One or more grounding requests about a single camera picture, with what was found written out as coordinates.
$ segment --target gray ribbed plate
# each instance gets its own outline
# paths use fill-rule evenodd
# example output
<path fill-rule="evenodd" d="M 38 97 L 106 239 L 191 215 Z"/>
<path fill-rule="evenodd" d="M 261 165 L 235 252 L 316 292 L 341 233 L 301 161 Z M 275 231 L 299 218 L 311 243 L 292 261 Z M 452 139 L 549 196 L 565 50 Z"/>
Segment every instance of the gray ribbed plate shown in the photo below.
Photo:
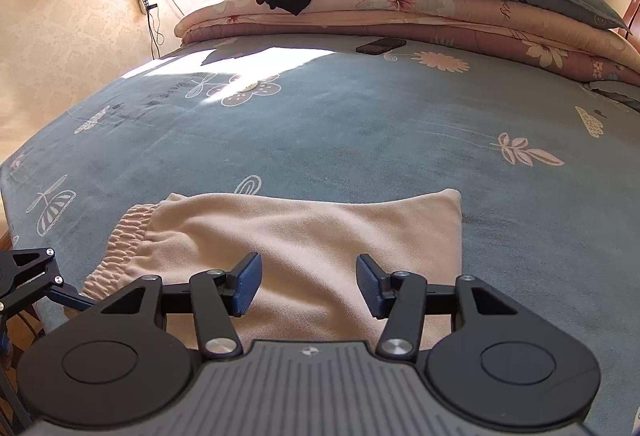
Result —
<path fill-rule="evenodd" d="M 39 422 L 26 436 L 81 436 Z M 238 360 L 206 364 L 154 418 L 102 436 L 479 436 L 498 434 L 448 413 L 414 368 L 373 357 L 363 342 L 259 340 Z M 580 426 L 548 433 L 579 436 Z"/>

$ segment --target screw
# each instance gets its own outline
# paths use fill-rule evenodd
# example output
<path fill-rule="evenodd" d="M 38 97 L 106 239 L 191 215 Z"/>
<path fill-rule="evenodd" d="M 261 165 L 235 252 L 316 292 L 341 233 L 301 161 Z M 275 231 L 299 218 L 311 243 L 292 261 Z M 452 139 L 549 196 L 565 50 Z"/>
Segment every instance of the screw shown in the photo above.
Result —
<path fill-rule="evenodd" d="M 218 337 L 216 339 L 208 340 L 204 345 L 209 353 L 215 353 L 216 355 L 228 355 L 236 351 L 238 344 L 234 340 L 227 339 L 226 337 Z"/>
<path fill-rule="evenodd" d="M 388 339 L 382 342 L 382 350 L 388 355 L 406 355 L 412 349 L 412 343 L 404 339 Z"/>

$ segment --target flower pattern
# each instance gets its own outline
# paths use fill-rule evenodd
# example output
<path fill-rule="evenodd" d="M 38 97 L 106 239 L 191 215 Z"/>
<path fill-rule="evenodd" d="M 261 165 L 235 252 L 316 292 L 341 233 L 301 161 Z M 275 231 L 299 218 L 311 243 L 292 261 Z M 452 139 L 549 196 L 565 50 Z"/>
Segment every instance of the flower pattern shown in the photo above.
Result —
<path fill-rule="evenodd" d="M 554 62 L 558 68 L 562 68 L 564 64 L 562 57 L 569 57 L 569 52 L 556 48 L 555 46 L 547 46 L 546 44 L 531 41 L 522 42 L 529 46 L 527 50 L 529 57 L 540 57 L 540 66 L 542 66 L 542 68 L 546 68 L 551 65 L 552 62 Z"/>
<path fill-rule="evenodd" d="M 408 12 L 409 10 L 415 10 L 414 5 L 416 0 L 387 0 L 389 5 L 395 10 L 401 10 L 402 12 Z"/>
<path fill-rule="evenodd" d="M 426 64 L 430 68 L 450 71 L 451 73 L 469 71 L 469 65 L 466 62 L 452 55 L 436 54 L 435 52 L 414 52 L 414 55 L 417 57 L 412 57 L 411 59 L 418 61 L 420 64 Z"/>
<path fill-rule="evenodd" d="M 229 79 L 229 84 L 239 80 L 240 77 L 242 77 L 241 74 L 239 73 L 235 74 L 234 76 L 231 77 L 231 79 Z M 281 86 L 279 84 L 273 83 L 273 81 L 276 80 L 278 77 L 279 75 L 276 74 L 271 77 L 267 77 L 266 79 L 260 79 L 255 82 L 251 82 L 247 84 L 246 88 L 243 88 L 238 92 L 234 93 L 233 95 L 230 95 L 222 99 L 222 105 L 228 106 L 228 107 L 239 106 L 242 103 L 247 102 L 247 100 L 249 100 L 254 95 L 258 95 L 258 96 L 275 95 L 281 89 Z M 213 95 L 215 95 L 225 87 L 226 87 L 226 84 L 215 85 L 209 91 L 207 91 L 207 97 L 212 97 Z"/>
<path fill-rule="evenodd" d="M 604 63 L 602 61 L 593 62 L 593 78 L 594 79 L 602 79 L 603 68 L 604 68 Z"/>
<path fill-rule="evenodd" d="M 529 145 L 529 140 L 524 137 L 517 137 L 511 140 L 507 133 L 500 133 L 500 135 L 498 135 L 498 145 L 500 146 L 502 157 L 511 165 L 516 165 L 516 162 L 519 161 L 524 165 L 532 167 L 534 159 L 547 165 L 564 165 L 562 160 L 542 149 L 535 147 L 526 149 Z"/>
<path fill-rule="evenodd" d="M 214 88 L 218 88 L 218 87 L 224 86 L 223 84 L 216 84 L 214 82 L 209 82 L 216 75 L 218 75 L 218 74 L 217 73 L 207 73 L 205 76 L 202 77 L 201 81 L 194 81 L 193 79 L 191 79 L 191 82 L 196 83 L 196 86 L 194 86 L 192 89 L 190 89 L 187 92 L 187 95 L 184 96 L 184 98 L 185 99 L 193 99 L 194 97 L 197 97 L 198 95 L 200 95 L 202 93 L 202 91 L 206 87 L 213 86 Z"/>

